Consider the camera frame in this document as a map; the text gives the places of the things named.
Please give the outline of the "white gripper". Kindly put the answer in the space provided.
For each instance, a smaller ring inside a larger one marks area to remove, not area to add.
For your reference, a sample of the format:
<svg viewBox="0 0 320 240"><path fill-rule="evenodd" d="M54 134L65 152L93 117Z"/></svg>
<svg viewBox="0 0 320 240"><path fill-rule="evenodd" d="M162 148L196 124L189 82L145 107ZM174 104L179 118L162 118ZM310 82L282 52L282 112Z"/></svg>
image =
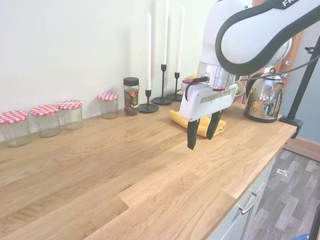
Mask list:
<svg viewBox="0 0 320 240"><path fill-rule="evenodd" d="M206 138L211 140L221 119L222 112L230 107L235 99L237 85L234 83L224 91L214 91L205 83L191 85L184 91L180 104L180 116L189 121L187 125L187 147L195 148L197 131L201 118L211 115Z"/></svg>

